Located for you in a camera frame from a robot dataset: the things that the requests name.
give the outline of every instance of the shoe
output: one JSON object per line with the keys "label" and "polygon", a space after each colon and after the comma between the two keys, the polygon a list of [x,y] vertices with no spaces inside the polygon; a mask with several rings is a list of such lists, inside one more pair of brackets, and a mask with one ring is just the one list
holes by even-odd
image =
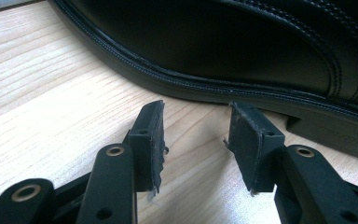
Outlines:
{"label": "shoe", "polygon": [[49,2],[127,79],[283,113],[290,132],[358,157],[358,1]]}

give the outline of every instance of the light wood grain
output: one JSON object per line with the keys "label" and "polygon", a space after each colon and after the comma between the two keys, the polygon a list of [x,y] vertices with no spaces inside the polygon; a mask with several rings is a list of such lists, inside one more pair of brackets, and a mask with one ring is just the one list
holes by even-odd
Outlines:
{"label": "light wood grain", "polygon": [[[279,223],[272,194],[251,197],[225,149],[230,109],[146,91],[93,56],[47,2],[0,12],[0,193],[26,178],[59,187],[90,171],[96,152],[121,142],[142,105],[162,99],[167,146],[160,194],[138,195],[140,223]],[[358,185],[358,159],[315,147]]]}

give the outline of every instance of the brass grommet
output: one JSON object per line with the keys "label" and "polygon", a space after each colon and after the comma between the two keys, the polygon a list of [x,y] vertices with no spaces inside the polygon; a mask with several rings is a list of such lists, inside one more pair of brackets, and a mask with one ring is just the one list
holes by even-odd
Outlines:
{"label": "brass grommet", "polygon": [[300,156],[307,157],[307,158],[312,158],[315,156],[315,153],[313,153],[313,151],[311,151],[305,147],[297,147],[296,153]]}
{"label": "brass grommet", "polygon": [[119,156],[124,152],[123,147],[111,147],[106,150],[106,155],[108,156]]}
{"label": "brass grommet", "polygon": [[11,195],[11,200],[16,203],[28,201],[28,200],[32,199],[34,196],[36,196],[40,192],[41,189],[42,188],[40,187],[40,185],[36,185],[36,184],[24,186],[24,187],[16,190]]}

